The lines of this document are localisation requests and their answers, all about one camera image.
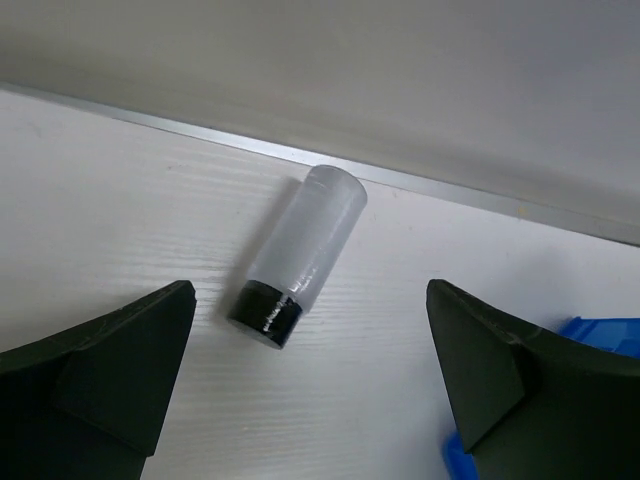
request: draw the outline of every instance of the plastic tube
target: plastic tube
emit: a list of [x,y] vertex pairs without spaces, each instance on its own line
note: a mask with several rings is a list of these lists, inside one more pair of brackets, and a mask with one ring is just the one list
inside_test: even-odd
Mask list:
[[366,204],[367,192],[355,177],[328,165],[312,168],[250,267],[229,313],[232,323],[284,347],[299,317],[311,310]]

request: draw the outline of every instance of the white table surface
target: white table surface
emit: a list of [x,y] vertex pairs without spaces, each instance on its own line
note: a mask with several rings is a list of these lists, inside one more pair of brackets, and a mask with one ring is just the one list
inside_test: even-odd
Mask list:
[[365,183],[367,209],[278,352],[222,315],[308,167],[7,92],[0,135],[0,350],[175,279],[197,289],[145,480],[446,478],[431,278],[546,326],[640,315],[634,247]]

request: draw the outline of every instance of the blue plastic object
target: blue plastic object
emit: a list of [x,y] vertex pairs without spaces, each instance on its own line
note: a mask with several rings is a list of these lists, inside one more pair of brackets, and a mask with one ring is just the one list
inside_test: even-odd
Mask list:
[[[600,350],[640,359],[640,318],[576,317],[558,333]],[[464,453],[458,432],[445,442],[443,456],[452,480],[478,480],[473,456]]]

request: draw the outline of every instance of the metal edge trim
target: metal edge trim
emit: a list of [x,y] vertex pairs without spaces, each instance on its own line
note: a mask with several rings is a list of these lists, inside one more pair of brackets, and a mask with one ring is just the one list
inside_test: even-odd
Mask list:
[[184,122],[160,118],[90,100],[59,95],[31,87],[1,82],[3,90],[96,113],[116,120],[143,125],[170,133],[197,138],[229,147],[267,155],[308,166],[333,165],[346,170],[357,178],[411,192],[428,195],[469,207],[508,215],[572,232],[611,240],[627,245],[640,245],[640,226],[573,212],[553,206],[540,205],[495,193],[432,180],[387,168],[367,165],[353,160],[314,153],[264,140],[233,133],[199,127]]

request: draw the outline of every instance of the white wall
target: white wall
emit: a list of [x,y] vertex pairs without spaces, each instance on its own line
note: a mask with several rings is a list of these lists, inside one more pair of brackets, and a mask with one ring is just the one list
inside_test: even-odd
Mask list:
[[3,79],[640,224],[640,4],[5,0]]

